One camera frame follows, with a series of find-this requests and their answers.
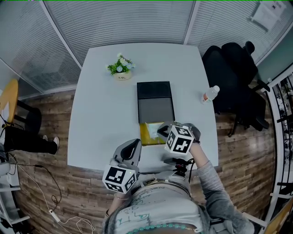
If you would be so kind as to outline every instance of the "person's leg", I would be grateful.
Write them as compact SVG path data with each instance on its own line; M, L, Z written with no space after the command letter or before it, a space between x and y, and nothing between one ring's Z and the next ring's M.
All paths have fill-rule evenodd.
M55 142L48 142L36 134L8 126L5 128L4 148L5 151L18 149L27 152L55 154L58 146Z

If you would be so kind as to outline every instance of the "window blinds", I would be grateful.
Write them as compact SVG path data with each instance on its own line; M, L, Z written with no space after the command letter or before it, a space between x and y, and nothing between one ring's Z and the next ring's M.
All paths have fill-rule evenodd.
M45 91L76 84L74 62L37 2L0 4L0 57Z
M183 43L192 1L46 1L83 64L89 48L118 43Z
M274 28L267 32L250 21L258 1L201 1L188 45L198 46L201 55L211 46L221 47L228 42L244 46L246 41L255 45L255 62L274 45L292 22L293 7L284 2L286 9Z
M0 94L5 89L6 85L11 81L11 79L18 80L18 96L24 97L34 94L39 94L39 91L33 88L30 84L12 72L5 64L0 61Z

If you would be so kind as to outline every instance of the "potted plant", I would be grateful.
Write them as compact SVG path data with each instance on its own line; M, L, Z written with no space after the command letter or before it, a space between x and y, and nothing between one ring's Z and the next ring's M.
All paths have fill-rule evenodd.
M108 71L114 76L116 80L128 80L132 77L131 70L135 67L135 64L131 60L124 58L124 56L119 53L117 55L118 61L113 65L106 65Z

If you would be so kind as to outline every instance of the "black office chair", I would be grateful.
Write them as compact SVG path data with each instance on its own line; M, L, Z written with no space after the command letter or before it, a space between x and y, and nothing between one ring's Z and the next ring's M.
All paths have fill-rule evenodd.
M234 43L232 46L237 49L234 53L233 47L227 46L227 49L220 49L217 46L211 46L202 57L210 87L215 85L220 87L220 92L213 101L215 112L236 114L233 130L229 133L230 137L234 134L238 123L244 125L244 128L251 125L259 131L269 127L269 123L265 121L266 101L255 92L255 88L248 87L257 73L257 68L254 63L251 66L252 63L245 60L245 54L241 53L247 53L247 49L251 48L240 47L239 51ZM260 82L257 89L262 87L268 88Z
M257 66L251 57L254 50L255 46L252 42L246 42L243 48L233 42L222 46L225 59L244 85L249 85L254 78L257 78L256 81L258 86L253 88L253 90L257 91L261 88L265 88L270 91L269 86L260 79Z

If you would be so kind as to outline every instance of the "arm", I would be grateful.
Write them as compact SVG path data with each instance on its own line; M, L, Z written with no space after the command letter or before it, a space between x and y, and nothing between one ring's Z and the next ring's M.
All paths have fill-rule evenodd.
M206 197L206 210L212 218L222 218L232 222L238 234L254 233L250 221L239 212L226 193L224 186L199 144L192 144L190 153L198 168L198 176Z
M114 200L112 201L109 210L106 211L106 217L109 217L117 208L119 208L129 198L130 197L128 196L128 194L115 193Z

